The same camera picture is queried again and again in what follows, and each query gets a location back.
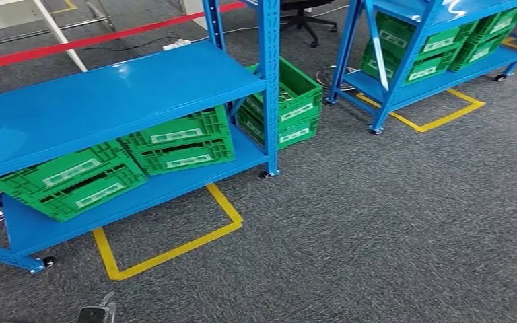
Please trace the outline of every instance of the caster wheel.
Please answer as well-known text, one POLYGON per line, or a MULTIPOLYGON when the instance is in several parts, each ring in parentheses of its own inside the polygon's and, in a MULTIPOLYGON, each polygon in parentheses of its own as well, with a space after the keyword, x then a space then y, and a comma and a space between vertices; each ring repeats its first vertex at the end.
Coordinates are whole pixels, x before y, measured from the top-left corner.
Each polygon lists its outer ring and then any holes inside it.
POLYGON ((494 80, 495 80, 496 82, 504 82, 504 80, 505 80, 506 78, 507 78, 507 76, 506 76, 506 75, 504 75, 504 74, 500 74, 500 75, 498 75, 497 77, 495 77, 495 78, 494 78, 494 80))
POLYGON ((48 256, 48 257, 45 257, 44 259, 42 259, 42 263, 44 264, 44 266, 46 268, 52 267, 56 261, 57 261, 57 259, 52 256, 48 256))
POLYGON ((369 132, 372 134, 372 135, 381 135, 383 133, 384 129, 383 128, 380 128, 380 129, 372 129, 370 128, 369 129, 369 132))
POLYGON ((268 173, 268 172, 264 171, 264 172, 261 172, 261 177, 262 177, 262 178, 273 178, 273 177, 275 177, 277 174, 278 174, 278 173, 276 173, 276 174, 271 174, 271 173, 268 173))

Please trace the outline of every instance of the chair base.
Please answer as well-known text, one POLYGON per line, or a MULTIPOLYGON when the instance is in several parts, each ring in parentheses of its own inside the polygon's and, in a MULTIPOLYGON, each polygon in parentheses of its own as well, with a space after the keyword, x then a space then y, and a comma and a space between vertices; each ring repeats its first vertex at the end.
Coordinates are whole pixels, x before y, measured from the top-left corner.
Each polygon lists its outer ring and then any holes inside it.
POLYGON ((296 29, 301 29, 302 27, 304 27, 304 29, 306 29, 306 31, 314 39, 310 43, 310 47, 312 47, 312 48, 318 47, 319 43, 318 43, 318 36, 316 35, 316 33, 314 32, 312 27, 310 27, 309 22, 312 22, 314 24, 331 25, 332 29, 330 29, 330 31, 338 32, 338 24, 336 22, 332 22, 330 20, 325 20, 325 19, 319 19, 316 17, 308 17, 307 15, 305 15, 305 11, 303 9, 298 10, 296 15, 287 15, 284 17, 280 17, 280 20, 282 22, 287 22, 280 29, 281 32, 284 30, 287 30, 288 28, 290 28, 292 26, 296 26, 296 29))

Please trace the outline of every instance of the stacked crates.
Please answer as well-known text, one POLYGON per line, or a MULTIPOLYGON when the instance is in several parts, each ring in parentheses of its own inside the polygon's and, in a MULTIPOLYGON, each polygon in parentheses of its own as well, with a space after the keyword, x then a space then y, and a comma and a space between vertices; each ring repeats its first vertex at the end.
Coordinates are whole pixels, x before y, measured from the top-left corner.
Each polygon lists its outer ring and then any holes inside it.
MULTIPOLYGON (((386 74, 391 79, 403 59, 416 27, 382 12, 377 13, 376 21, 386 74)), ((429 36, 413 60, 412 68, 404 83, 423 81, 445 72, 476 25, 477 22, 472 22, 429 36)), ((374 53, 374 47, 370 41, 364 51, 361 70, 379 79, 378 64, 374 53)))
POLYGON ((108 141, 0 176, 0 190, 57 221, 147 182, 118 141, 108 141))
POLYGON ((149 175, 158 175, 234 159, 224 106, 120 137, 120 142, 149 175))
POLYGON ((450 71, 457 72, 492 54, 517 24, 517 7, 478 21, 475 32, 467 38, 450 71))
MULTIPOLYGON (((280 57, 278 149, 315 136, 321 110, 322 87, 280 57)), ((245 99, 236 119, 239 127, 264 144, 265 109, 261 93, 245 99)))

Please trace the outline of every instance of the white label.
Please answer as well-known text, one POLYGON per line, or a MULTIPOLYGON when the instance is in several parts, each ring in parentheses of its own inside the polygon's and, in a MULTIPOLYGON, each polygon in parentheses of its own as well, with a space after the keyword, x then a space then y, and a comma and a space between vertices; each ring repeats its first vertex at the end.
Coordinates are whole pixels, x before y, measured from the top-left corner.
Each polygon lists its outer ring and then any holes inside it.
POLYGON ((385 30, 380 31, 380 38, 383 40, 387 40, 388 42, 393 43, 397 47, 405 48, 407 47, 407 42, 395 35, 392 35, 385 30))
POLYGON ((477 59, 480 59, 481 57, 485 57, 488 55, 488 53, 490 53, 490 48, 485 48, 485 49, 481 50, 480 52, 478 52, 477 54, 474 54, 473 57, 471 57, 471 59, 469 60, 469 62, 474 62, 477 59))
POLYGON ((280 137, 279 141, 280 141, 280 143, 285 143, 286 141, 298 138, 300 136, 304 136, 305 134, 307 134, 309 132, 310 132, 310 128, 304 128, 300 131, 296 131, 295 133, 291 133, 290 135, 280 137))
POLYGON ((499 22, 498 25, 494 26, 494 28, 492 28, 492 31, 490 32, 490 34, 494 34, 495 32, 498 32, 499 30, 510 26, 511 23, 512 23, 512 18, 511 17, 506 18, 505 20, 499 22))
POLYGON ((283 114, 281 117, 280 117, 280 120, 281 121, 286 121, 290 118, 294 118, 295 116, 299 115, 299 114, 303 114, 305 113, 306 111, 308 110, 311 110, 314 108, 314 105, 312 103, 309 103, 305 106, 302 106, 294 111, 291 111, 291 112, 288 112, 287 114, 283 114))
POLYGON ((203 134, 200 128, 178 131, 176 133, 162 133, 161 135, 151 136, 151 143, 164 143, 166 141, 198 137, 203 134))
POLYGON ((254 134, 255 134, 257 137, 259 137, 259 138, 261 138, 261 137, 262 137, 262 135, 261 135, 261 131, 260 131, 260 130, 258 130, 258 129, 254 126, 254 124, 253 124, 252 122, 250 122, 250 121, 248 121, 248 120, 247 120, 244 124, 246 124, 247 128, 248 128, 249 130, 251 130, 252 132, 254 132, 254 134))
POLYGON ((125 186, 123 186, 122 184, 116 183, 114 185, 111 185, 111 186, 101 190, 100 192, 96 192, 96 193, 90 195, 89 197, 85 197, 84 199, 76 201, 76 206, 78 207, 78 209, 82 209, 86 205, 92 204, 110 194, 118 192, 119 190, 121 190, 124 187, 125 186))
POLYGON ((46 187, 51 187, 60 182, 64 182, 65 180, 72 178, 80 173, 84 173, 87 170, 91 170, 92 168, 95 168, 100 164, 101 163, 98 160, 96 160, 96 158, 92 158, 90 160, 83 162, 82 164, 78 164, 56 175, 52 175, 51 177, 45 178, 44 180, 42 180, 42 182, 44 183, 44 185, 46 185, 46 187))
POLYGON ((189 164, 208 162, 209 160, 213 160, 213 158, 211 157, 211 155, 207 154, 207 155, 201 155, 201 156, 197 156, 197 157, 173 160, 173 161, 169 161, 167 164, 168 164, 168 168, 174 168, 174 167, 180 167, 180 166, 185 166, 185 165, 189 165, 189 164))
POLYGON ((409 79, 408 81, 413 81, 414 79, 419 79, 420 77, 423 77, 423 76, 426 76, 426 75, 429 75, 429 74, 433 74, 437 71, 437 67, 436 66, 433 66, 433 67, 430 67, 428 69, 426 69, 425 71, 420 71, 420 72, 417 72, 417 73, 413 73, 409 76, 409 79))
POLYGON ((423 50, 423 52, 430 52, 435 49, 447 47, 447 46, 453 45, 453 43, 454 43, 454 37, 447 38, 445 40, 441 40, 440 42, 434 42, 433 44, 428 44, 427 46, 425 46, 425 49, 423 50))
MULTIPOLYGON (((376 62, 375 60, 371 60, 370 61, 370 67, 373 68, 373 69, 378 69, 378 62, 376 62)), ((385 74, 389 78, 393 77, 393 71, 388 69, 387 67, 385 68, 385 74)))

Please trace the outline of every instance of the shelf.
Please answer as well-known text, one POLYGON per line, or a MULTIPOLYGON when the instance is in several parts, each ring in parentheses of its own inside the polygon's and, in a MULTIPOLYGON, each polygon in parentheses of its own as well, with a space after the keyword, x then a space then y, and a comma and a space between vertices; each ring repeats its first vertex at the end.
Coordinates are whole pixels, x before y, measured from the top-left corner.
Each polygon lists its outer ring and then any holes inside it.
MULTIPOLYGON (((428 5, 425 0, 374 0, 376 10, 411 24, 421 21, 428 5)), ((453 0, 442 5, 426 32, 435 34, 514 7, 517 0, 453 0)))
POLYGON ((212 43, 198 42, 0 94, 0 175, 265 84, 212 43))
POLYGON ((152 176, 147 184, 66 222, 56 222, 4 196, 11 250, 23 256, 35 253, 267 161, 259 147, 236 127, 231 128, 231 134, 234 161, 152 176))
MULTIPOLYGON (((508 65, 515 61, 517 61, 517 52, 501 46, 491 56, 485 57, 459 72, 445 72, 441 75, 431 77, 426 81, 400 87, 397 90, 397 97, 395 97, 390 103, 390 110, 397 110, 404 106, 408 106, 409 104, 494 71, 499 67, 508 65)), ((382 86, 377 79, 374 79, 362 71, 357 71, 346 74, 344 76, 344 81, 350 83, 374 101, 379 103, 383 102, 382 86)))

